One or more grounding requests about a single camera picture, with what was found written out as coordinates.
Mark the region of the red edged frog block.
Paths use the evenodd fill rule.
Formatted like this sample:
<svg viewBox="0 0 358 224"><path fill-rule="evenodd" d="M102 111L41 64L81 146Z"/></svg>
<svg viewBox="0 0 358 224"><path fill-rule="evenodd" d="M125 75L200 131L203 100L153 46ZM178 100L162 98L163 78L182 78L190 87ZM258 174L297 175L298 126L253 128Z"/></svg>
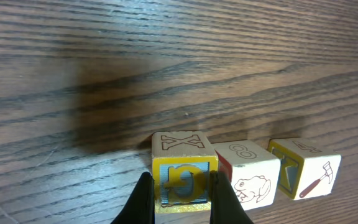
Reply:
<svg viewBox="0 0 358 224"><path fill-rule="evenodd" d="M244 210L273 204L280 159L250 140L213 144L223 171Z"/></svg>

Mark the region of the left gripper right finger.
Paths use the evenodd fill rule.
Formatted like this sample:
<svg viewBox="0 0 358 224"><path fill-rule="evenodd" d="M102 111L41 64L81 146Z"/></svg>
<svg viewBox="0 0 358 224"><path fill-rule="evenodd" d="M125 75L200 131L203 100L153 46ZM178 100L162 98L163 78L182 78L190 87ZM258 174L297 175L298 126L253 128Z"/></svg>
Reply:
<svg viewBox="0 0 358 224"><path fill-rule="evenodd" d="M254 224L242 208L231 183L222 171L211 174L210 224Z"/></svg>

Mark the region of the yellow G letter block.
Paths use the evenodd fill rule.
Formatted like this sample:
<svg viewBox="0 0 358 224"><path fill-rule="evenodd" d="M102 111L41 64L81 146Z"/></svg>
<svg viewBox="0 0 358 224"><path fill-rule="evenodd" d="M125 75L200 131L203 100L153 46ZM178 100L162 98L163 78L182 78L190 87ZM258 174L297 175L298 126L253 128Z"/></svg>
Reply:
<svg viewBox="0 0 358 224"><path fill-rule="evenodd" d="M218 155L201 131L152 135L152 176L157 213L211 209L211 173Z"/></svg>

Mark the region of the hammer picture wooden block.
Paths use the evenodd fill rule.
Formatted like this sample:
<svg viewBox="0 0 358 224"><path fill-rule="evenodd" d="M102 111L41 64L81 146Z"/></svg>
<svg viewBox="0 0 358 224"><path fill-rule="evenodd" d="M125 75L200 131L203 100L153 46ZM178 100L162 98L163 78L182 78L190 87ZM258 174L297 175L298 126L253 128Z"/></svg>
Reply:
<svg viewBox="0 0 358 224"><path fill-rule="evenodd" d="M271 139L268 151L280 159L278 188L292 200L331 194L340 154L305 138Z"/></svg>

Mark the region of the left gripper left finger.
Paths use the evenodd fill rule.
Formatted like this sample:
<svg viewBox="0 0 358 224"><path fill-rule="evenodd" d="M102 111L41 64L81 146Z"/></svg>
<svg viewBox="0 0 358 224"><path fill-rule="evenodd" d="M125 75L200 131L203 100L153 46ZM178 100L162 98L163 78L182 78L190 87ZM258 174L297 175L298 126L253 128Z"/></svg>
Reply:
<svg viewBox="0 0 358 224"><path fill-rule="evenodd" d="M154 224L154 179L143 172L121 212L111 224Z"/></svg>

